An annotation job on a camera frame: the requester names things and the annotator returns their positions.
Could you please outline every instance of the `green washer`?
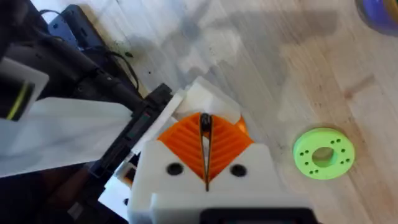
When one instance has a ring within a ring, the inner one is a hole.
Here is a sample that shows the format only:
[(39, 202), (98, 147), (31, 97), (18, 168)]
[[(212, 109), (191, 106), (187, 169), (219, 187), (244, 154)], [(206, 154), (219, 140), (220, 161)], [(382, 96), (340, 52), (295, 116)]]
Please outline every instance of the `green washer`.
[[(319, 152), (327, 152), (327, 155), (318, 156)], [(332, 128), (315, 128), (296, 140), (293, 156), (297, 168), (304, 175), (328, 180), (343, 175), (351, 168), (355, 149), (343, 133)]]

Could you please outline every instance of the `blue object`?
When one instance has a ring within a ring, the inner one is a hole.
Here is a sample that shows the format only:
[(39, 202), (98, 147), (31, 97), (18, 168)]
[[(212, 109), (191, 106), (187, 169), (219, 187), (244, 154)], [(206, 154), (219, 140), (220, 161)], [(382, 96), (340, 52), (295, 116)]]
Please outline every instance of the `blue object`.
[(386, 10), (388, 0), (356, 0), (359, 14), (362, 19), (373, 29), (384, 34), (398, 34), (396, 23)]

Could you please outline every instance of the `wooden surface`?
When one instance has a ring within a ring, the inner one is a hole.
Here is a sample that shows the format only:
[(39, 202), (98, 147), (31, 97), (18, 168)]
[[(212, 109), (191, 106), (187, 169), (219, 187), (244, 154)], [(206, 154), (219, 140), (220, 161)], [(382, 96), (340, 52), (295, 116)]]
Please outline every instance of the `wooden surface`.
[[(354, 0), (33, 0), (79, 4), (152, 90), (201, 75), (245, 107), (290, 190), (329, 223), (398, 222), (398, 39), (358, 17)], [(344, 176), (296, 168), (295, 138), (342, 129), (356, 147)]]

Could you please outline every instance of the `wooden table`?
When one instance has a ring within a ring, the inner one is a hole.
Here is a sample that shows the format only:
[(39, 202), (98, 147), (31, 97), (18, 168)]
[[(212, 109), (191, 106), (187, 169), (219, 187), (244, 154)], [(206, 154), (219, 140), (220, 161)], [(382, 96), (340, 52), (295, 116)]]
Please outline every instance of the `wooden table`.
[[(33, 0), (79, 4), (148, 90), (201, 75), (246, 108), (287, 187), (325, 223), (398, 222), (398, 39), (369, 29), (354, 0)], [(312, 180), (292, 145), (314, 126), (356, 147), (344, 176)]]

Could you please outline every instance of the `yellow stripe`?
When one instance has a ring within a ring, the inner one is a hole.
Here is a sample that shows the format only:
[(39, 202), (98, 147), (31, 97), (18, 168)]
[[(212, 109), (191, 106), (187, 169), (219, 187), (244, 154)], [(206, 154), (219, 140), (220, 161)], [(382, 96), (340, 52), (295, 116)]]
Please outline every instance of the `yellow stripe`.
[(22, 100), (24, 99), (26, 91), (27, 91), (27, 82), (25, 82), (21, 90), (19, 90), (17, 100), (14, 102), (14, 105), (12, 106), (10, 113), (7, 116), (7, 119), (11, 120), (14, 117), (15, 113), (18, 111), (18, 108), (22, 103)]

